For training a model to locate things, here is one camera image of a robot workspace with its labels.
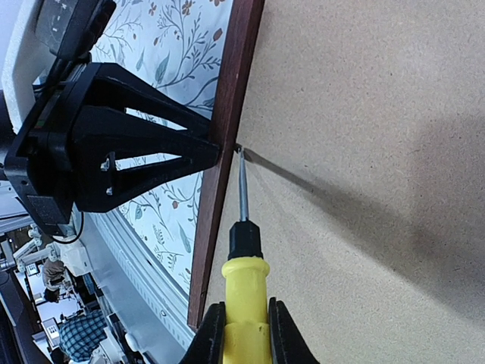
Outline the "red-brown wooden picture frame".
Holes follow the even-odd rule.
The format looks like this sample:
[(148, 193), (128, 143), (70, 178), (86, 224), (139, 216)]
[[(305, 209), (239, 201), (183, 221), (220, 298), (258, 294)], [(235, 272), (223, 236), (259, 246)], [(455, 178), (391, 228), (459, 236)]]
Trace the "red-brown wooden picture frame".
[(484, 361), (484, 3), (268, 1), (239, 143), (322, 363)]

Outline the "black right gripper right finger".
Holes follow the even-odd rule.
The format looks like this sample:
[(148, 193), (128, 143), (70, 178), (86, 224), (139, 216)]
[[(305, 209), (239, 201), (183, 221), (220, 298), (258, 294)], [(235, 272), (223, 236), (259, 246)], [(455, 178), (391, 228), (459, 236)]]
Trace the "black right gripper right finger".
[(318, 364), (285, 303), (271, 297), (268, 305), (271, 354), (276, 364)]

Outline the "yellow handled screwdriver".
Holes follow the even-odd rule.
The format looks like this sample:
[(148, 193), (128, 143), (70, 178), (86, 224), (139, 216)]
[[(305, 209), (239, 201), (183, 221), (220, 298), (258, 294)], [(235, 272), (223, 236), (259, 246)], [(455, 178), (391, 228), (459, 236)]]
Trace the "yellow handled screwdriver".
[(226, 280), (224, 363), (271, 363), (267, 276), (258, 225), (249, 218), (249, 194), (244, 149), (239, 156), (239, 220), (230, 229)]

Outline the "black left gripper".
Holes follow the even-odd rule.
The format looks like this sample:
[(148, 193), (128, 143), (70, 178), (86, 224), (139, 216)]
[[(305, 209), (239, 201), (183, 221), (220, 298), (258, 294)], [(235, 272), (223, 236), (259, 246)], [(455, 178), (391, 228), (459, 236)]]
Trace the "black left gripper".
[(220, 147), (102, 107), (102, 64), (38, 93), (5, 157), (5, 174), (41, 230), (61, 235), (71, 209), (109, 212), (217, 164)]

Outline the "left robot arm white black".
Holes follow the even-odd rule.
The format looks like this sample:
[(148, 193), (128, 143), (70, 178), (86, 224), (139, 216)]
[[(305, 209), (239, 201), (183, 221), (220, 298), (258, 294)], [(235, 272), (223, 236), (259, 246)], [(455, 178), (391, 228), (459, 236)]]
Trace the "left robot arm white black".
[(113, 1), (25, 1), (2, 73), (1, 176), (68, 244), (73, 210), (104, 213), (217, 164), (207, 118), (91, 49)]

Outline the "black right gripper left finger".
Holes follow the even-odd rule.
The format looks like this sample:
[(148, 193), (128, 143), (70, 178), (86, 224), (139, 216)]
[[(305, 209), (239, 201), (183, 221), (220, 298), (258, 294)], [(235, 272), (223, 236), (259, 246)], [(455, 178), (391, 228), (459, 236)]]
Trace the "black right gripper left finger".
[(225, 324), (225, 303), (211, 304), (180, 364), (222, 363)]

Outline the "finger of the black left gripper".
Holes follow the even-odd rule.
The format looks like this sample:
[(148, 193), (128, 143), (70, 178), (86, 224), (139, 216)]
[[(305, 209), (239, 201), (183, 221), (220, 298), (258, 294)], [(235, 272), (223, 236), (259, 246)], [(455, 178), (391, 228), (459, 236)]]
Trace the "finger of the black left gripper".
[(81, 76), (92, 78), (86, 94), (90, 105), (141, 111), (184, 127), (195, 137), (208, 136), (211, 123), (208, 118), (166, 96), (119, 64), (90, 63)]

